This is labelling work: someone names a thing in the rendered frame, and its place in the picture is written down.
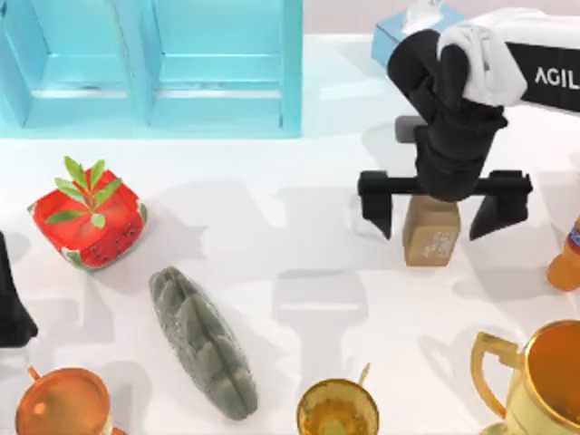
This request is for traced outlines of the small gold cup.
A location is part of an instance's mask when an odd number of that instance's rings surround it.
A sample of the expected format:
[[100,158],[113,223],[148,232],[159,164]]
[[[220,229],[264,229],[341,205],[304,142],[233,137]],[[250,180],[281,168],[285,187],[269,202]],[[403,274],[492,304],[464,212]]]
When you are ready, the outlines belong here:
[[330,378],[313,384],[296,408],[298,435],[378,435],[380,413],[363,388],[368,362],[357,382]]

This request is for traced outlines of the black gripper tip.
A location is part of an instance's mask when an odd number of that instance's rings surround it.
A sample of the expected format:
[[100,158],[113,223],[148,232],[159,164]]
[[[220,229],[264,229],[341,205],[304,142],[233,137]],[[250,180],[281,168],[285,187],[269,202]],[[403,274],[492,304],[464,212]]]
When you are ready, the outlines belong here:
[[22,348],[38,332],[35,321],[17,293],[5,236],[0,231],[0,349]]

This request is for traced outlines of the light blue rack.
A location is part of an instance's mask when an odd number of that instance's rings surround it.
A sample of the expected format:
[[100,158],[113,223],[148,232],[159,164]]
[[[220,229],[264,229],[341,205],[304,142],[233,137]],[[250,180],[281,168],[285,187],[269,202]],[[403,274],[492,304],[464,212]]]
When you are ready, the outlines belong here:
[[0,137],[296,137],[303,36],[303,0],[0,0]]

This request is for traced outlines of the grey rounded box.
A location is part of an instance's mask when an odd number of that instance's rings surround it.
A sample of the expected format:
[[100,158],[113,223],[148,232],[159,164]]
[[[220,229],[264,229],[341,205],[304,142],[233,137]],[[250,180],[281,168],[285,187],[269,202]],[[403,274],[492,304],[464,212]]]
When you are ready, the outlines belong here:
[[414,131],[424,125],[425,122],[420,116],[398,116],[394,122],[395,139],[399,143],[415,143]]

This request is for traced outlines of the grey green bread loaf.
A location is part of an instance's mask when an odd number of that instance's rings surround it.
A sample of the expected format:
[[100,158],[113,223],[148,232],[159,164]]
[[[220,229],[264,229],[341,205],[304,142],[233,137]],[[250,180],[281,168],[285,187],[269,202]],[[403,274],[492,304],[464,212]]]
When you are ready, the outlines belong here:
[[232,421],[253,414],[258,394],[247,357],[205,290],[174,266],[154,273],[149,288],[161,330],[197,388]]

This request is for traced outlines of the blue tissue box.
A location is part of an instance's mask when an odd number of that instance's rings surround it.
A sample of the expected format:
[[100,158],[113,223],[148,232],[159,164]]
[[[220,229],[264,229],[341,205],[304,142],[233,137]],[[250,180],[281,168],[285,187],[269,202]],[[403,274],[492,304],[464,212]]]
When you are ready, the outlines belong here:
[[[453,24],[457,24],[465,19],[457,9],[443,4],[440,9],[442,17],[430,26],[431,29],[441,32]],[[406,12],[390,15],[378,22],[372,35],[371,57],[381,67],[385,67],[389,61],[392,51],[398,43],[406,37],[402,31]]]

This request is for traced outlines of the white tissue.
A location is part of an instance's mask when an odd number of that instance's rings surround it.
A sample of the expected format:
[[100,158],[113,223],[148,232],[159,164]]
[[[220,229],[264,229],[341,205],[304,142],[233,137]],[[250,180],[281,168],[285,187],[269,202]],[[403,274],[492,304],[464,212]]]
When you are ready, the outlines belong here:
[[403,26],[433,25],[443,19],[441,8],[445,0],[412,0],[405,9]]

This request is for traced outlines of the brown cardboard box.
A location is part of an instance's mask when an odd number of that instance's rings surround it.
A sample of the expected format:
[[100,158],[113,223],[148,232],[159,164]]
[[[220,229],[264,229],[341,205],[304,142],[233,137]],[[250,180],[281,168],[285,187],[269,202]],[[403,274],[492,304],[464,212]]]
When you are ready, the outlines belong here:
[[459,207],[425,195],[411,197],[402,230],[407,266],[446,266],[461,228]]

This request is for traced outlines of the orange bottle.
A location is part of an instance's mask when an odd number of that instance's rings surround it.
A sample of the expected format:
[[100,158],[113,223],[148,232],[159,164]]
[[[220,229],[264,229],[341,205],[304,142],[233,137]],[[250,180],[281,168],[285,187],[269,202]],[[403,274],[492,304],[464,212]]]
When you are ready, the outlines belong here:
[[551,261],[546,277],[553,287],[562,291],[580,288],[580,215],[565,237],[562,252]]

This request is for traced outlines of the watermelon pattern plant pot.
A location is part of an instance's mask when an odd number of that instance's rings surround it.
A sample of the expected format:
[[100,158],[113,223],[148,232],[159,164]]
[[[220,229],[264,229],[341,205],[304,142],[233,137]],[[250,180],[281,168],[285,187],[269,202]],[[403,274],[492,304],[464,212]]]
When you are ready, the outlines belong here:
[[88,169],[66,156],[68,179],[28,208],[34,223],[73,266],[101,269],[117,261],[139,240],[148,222],[140,198],[106,168],[103,159]]

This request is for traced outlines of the large gold trophy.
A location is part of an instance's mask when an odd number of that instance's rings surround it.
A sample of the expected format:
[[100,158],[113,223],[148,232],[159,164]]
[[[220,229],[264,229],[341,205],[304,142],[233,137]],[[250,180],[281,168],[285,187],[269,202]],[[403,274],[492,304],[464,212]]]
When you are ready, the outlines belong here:
[[[505,403],[484,377],[488,353],[513,370]],[[580,435],[580,320],[547,324],[523,348],[480,332],[470,370],[479,397],[500,418],[479,435]]]

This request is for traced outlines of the copper cup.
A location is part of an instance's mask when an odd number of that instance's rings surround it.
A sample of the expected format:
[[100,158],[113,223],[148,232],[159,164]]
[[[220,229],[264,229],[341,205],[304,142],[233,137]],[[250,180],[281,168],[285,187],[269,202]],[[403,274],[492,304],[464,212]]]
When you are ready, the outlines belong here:
[[103,380],[83,368],[44,375],[30,366],[33,383],[20,400],[16,435],[127,435],[113,422],[111,397]]

